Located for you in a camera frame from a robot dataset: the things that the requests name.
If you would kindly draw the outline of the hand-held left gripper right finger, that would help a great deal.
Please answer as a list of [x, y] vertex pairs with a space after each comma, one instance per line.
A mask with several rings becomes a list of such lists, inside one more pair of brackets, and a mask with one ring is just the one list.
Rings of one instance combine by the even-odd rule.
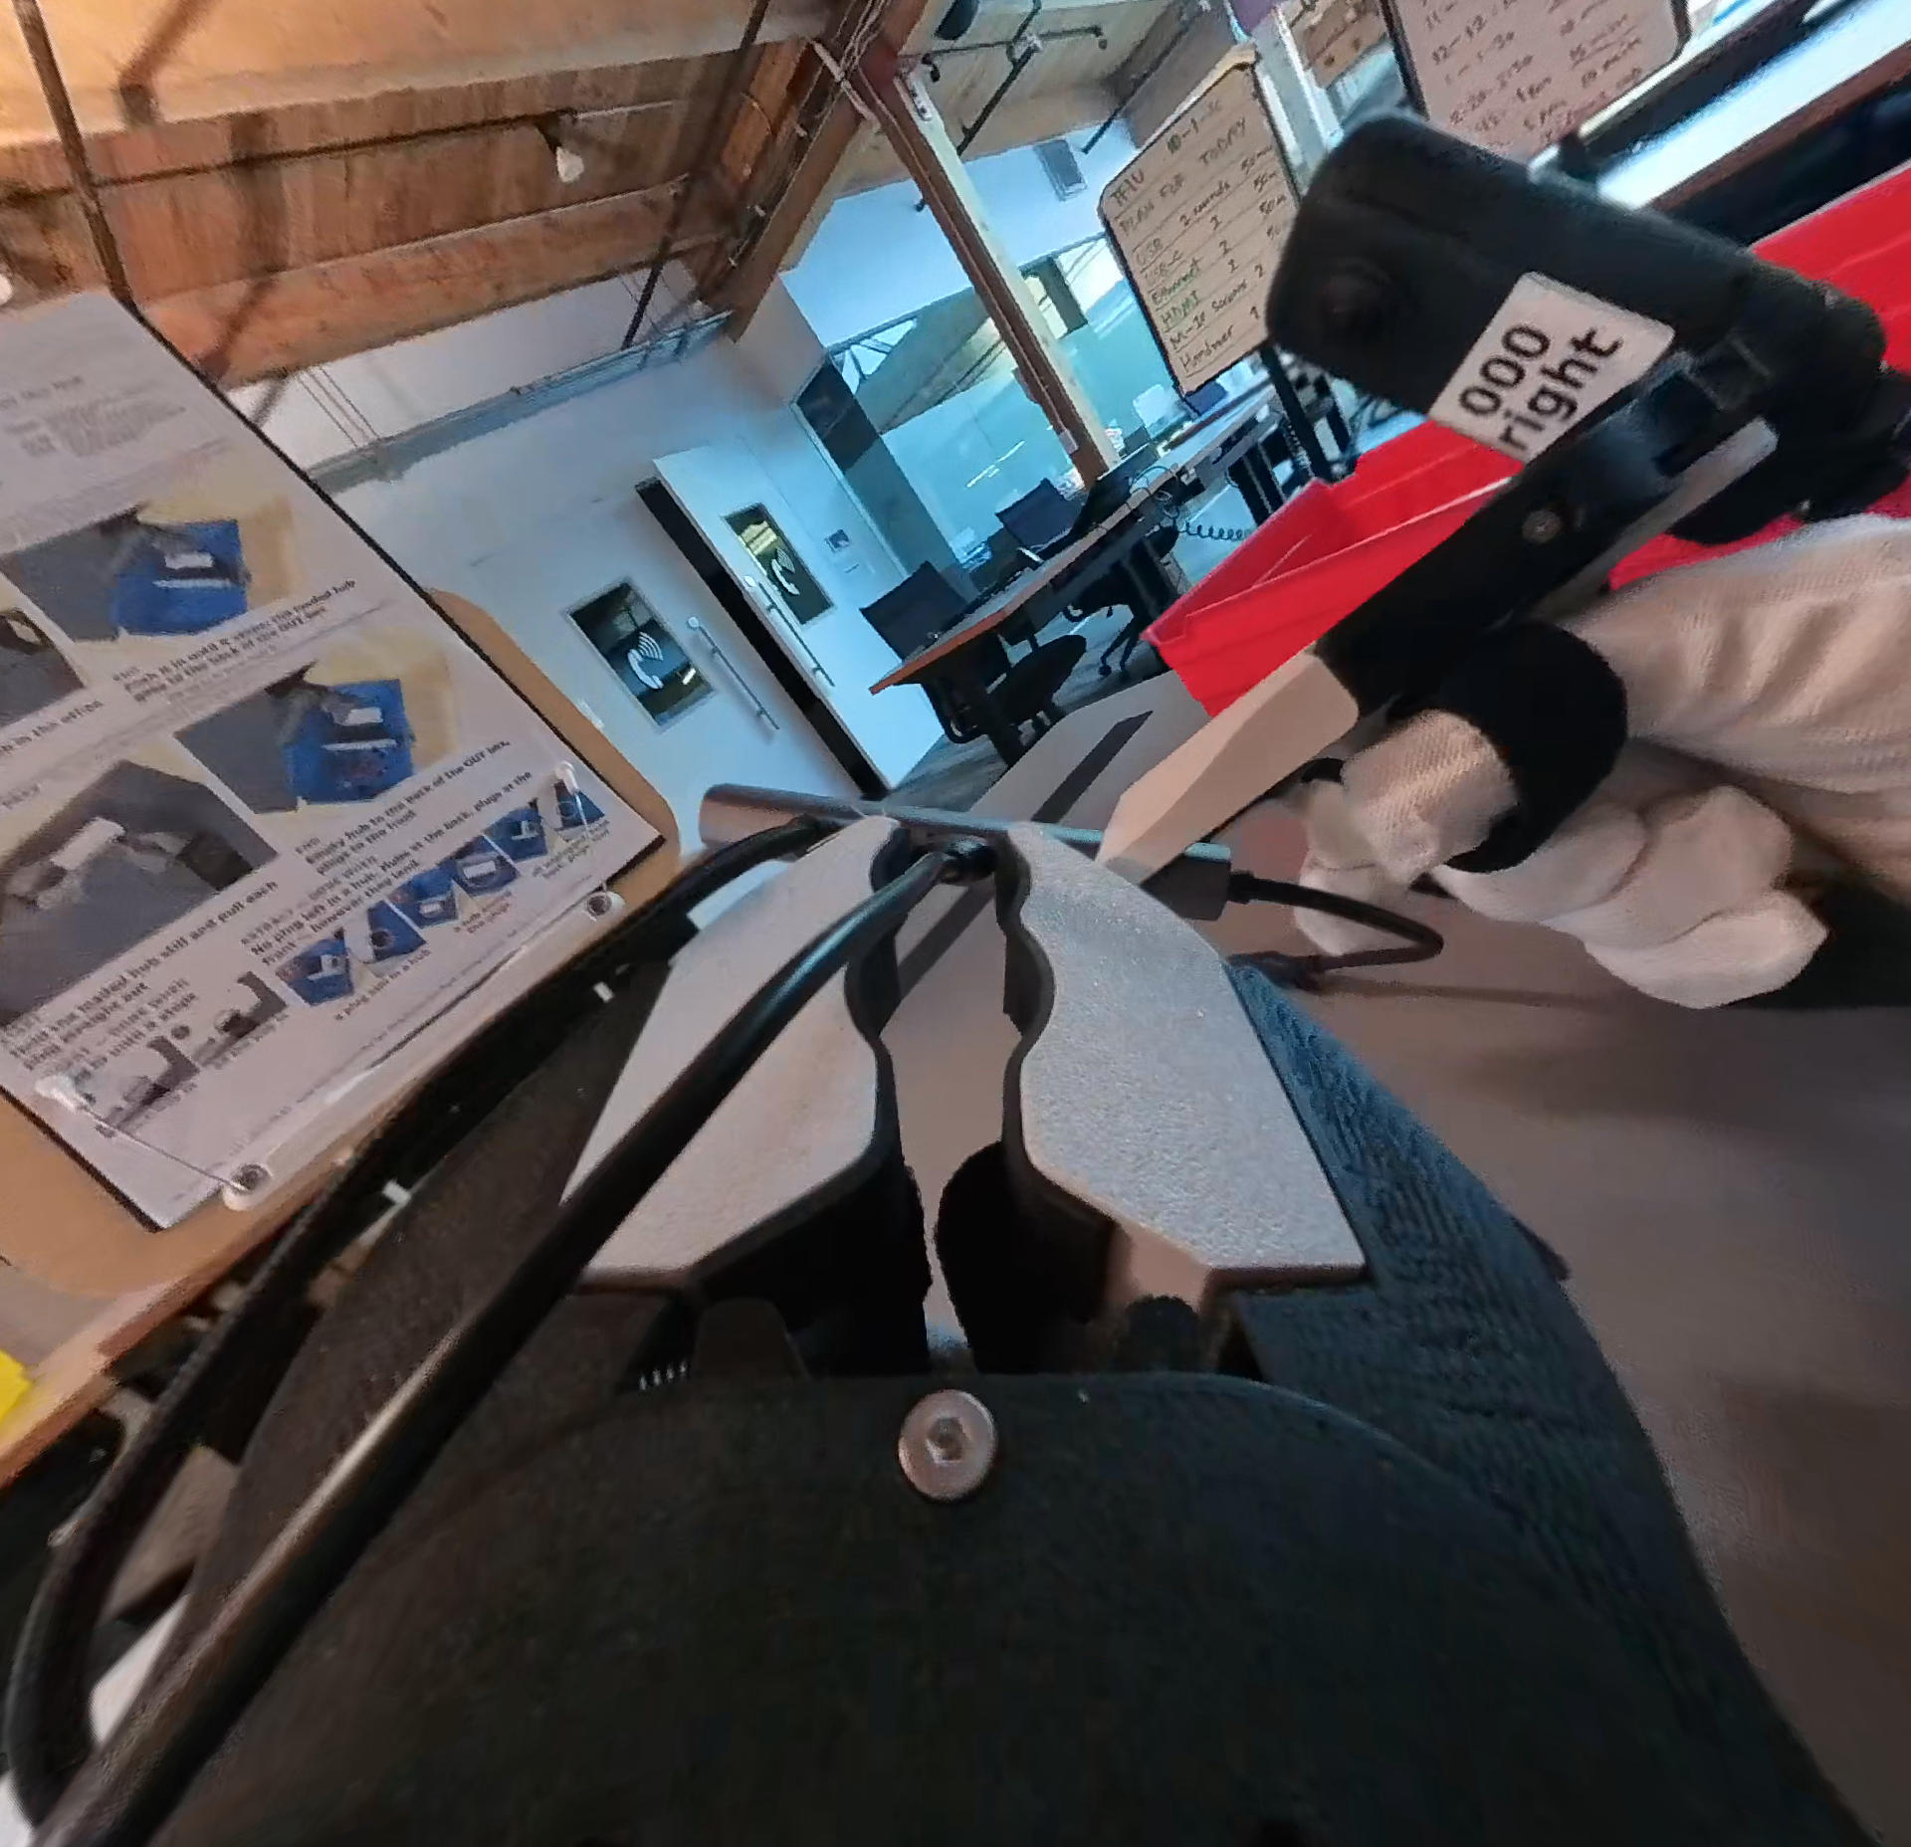
[[1080, 1342], [1148, 1302], [1369, 1262], [1228, 964], [1164, 902], [1037, 824], [993, 844], [1015, 1047], [1001, 1133], [945, 1186], [939, 1264], [969, 1342]]

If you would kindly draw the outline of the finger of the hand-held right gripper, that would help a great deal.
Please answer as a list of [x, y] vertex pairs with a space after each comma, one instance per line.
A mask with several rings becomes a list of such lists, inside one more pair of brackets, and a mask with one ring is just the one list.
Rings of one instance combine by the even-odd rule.
[[1295, 655], [1120, 792], [1102, 828], [1102, 868], [1154, 880], [1323, 757], [1363, 713], [1319, 655]]

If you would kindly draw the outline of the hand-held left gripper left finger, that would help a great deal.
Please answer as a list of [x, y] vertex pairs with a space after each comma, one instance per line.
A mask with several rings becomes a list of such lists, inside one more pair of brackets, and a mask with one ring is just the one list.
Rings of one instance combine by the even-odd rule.
[[[752, 993], [897, 878], [901, 826], [861, 816], [724, 908], [674, 958], [567, 1184], [581, 1188]], [[782, 1238], [879, 1181], [899, 1153], [881, 1041], [899, 1003], [895, 946], [836, 976], [788, 1023], [585, 1264], [581, 1290], [686, 1294], [766, 1262]]]

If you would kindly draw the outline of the black usb cable orange plugs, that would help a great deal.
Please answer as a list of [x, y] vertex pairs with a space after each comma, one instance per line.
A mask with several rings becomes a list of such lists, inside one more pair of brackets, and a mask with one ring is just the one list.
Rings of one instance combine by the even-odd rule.
[[[838, 976], [859, 976], [933, 890], [995, 866], [991, 840], [881, 836], [875, 858], [897, 848], [903, 864], [881, 864], [852, 904], [730, 1005], [702, 1047], [678, 1049], [654, 1101], [571, 1184], [615, 1081], [654, 1035], [654, 1013], [690, 950], [690, 912], [752, 868], [804, 864], [826, 846], [818, 818], [800, 816], [698, 862], [617, 920], [577, 968], [513, 999], [290, 1222], [91, 1493], [25, 1614], [4, 1736], [13, 1796], [35, 1823], [31, 1843], [157, 1837], [625, 1216]], [[282, 1314], [390, 1210], [388, 1184], [418, 1186], [394, 1212], [394, 1236], [418, 1218], [457, 1236], [467, 1200], [515, 1216], [491, 1240], [489, 1278], [428, 1326], [418, 1356], [298, 1491], [195, 1644], [153, 1678], [151, 1702], [97, 1740], [81, 1668], [133, 1543], [203, 1447], [207, 1423], [250, 1380]]]

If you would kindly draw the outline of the grey usb hub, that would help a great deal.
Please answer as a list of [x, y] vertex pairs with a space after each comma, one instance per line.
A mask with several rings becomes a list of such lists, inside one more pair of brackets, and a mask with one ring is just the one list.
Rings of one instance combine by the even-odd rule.
[[[810, 824], [826, 832], [865, 818], [885, 818], [919, 842], [965, 838], [987, 846], [1005, 840], [1009, 818], [951, 808], [879, 804], [784, 788], [716, 784], [702, 796], [696, 832], [708, 846], [738, 842], [754, 832]], [[1134, 884], [1186, 922], [1212, 922], [1230, 904], [1234, 866], [1228, 848], [1196, 844]]]

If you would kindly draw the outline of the person's right hand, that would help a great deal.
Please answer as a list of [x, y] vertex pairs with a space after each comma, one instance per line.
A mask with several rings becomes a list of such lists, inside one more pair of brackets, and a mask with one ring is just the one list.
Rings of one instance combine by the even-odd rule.
[[1682, 1009], [1907, 1009], [1907, 641], [1879, 516], [1522, 621], [1301, 788], [1299, 880], [1427, 880]]

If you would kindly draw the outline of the red plastic bin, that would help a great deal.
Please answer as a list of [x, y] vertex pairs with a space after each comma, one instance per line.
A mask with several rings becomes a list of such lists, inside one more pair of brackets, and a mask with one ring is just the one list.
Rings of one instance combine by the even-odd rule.
[[[1757, 259], [1833, 287], [1885, 335], [1883, 360], [1909, 370], [1909, 165], [1829, 201], [1751, 247]], [[1331, 486], [1311, 484], [1148, 631], [1182, 689], [1218, 715], [1276, 667], [1443, 546], [1512, 462], [1421, 424], [1363, 454]]]

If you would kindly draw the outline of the handwritten whiteboard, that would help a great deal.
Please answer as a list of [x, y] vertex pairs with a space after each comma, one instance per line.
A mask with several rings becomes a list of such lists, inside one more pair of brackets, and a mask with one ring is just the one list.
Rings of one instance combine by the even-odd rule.
[[1299, 199], [1250, 44], [1230, 48], [1102, 189], [1102, 231], [1182, 394], [1268, 343]]
[[1686, 0], [1377, 0], [1411, 108], [1526, 163], [1672, 66]]

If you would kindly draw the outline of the black office chair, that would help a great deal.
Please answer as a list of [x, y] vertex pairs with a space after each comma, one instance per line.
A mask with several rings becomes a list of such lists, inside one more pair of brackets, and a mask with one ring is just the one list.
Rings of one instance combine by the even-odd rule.
[[1003, 765], [1013, 765], [1027, 751], [1027, 731], [1041, 737], [1063, 717], [1059, 693], [1082, 663], [1086, 639], [1067, 633], [1027, 641], [1011, 655], [1001, 627], [991, 625], [933, 657], [969, 609], [971, 599], [941, 569], [921, 564], [859, 613], [901, 665], [927, 659], [909, 685], [921, 691], [951, 745], [985, 741]]

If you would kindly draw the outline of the wooden office desk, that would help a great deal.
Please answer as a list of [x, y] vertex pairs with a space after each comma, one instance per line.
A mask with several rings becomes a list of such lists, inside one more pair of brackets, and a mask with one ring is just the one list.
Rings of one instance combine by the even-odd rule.
[[1080, 540], [971, 603], [869, 693], [919, 689], [949, 743], [979, 741], [1013, 765], [1029, 747], [1027, 731], [1047, 733], [1061, 719], [1057, 697], [1069, 669], [1039, 647], [1039, 633], [1055, 621], [1078, 623], [1092, 613], [1092, 593], [1110, 587], [1108, 607], [1126, 615], [1120, 641], [1134, 649], [1182, 595], [1166, 567], [1180, 516], [1182, 502], [1168, 492], [1136, 494]]

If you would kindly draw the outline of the dark framed booth door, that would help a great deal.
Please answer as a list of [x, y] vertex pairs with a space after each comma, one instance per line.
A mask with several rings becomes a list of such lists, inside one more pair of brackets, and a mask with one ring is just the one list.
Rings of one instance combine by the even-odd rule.
[[877, 635], [758, 456], [740, 442], [680, 450], [654, 460], [635, 496], [842, 780], [885, 796], [899, 735], [869, 689]]

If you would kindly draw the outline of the phone icon door window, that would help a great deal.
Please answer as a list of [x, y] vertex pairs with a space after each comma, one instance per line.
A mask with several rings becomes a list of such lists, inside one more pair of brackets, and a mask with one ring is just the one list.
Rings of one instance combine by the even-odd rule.
[[658, 731], [670, 729], [712, 695], [708, 677], [670, 625], [627, 579], [571, 607], [567, 617]]

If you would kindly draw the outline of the printed instruction sheet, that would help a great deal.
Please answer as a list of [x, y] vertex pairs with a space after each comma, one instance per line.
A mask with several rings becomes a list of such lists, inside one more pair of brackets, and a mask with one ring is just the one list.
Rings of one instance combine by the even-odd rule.
[[4, 1103], [278, 1194], [664, 832], [127, 307], [4, 313]]

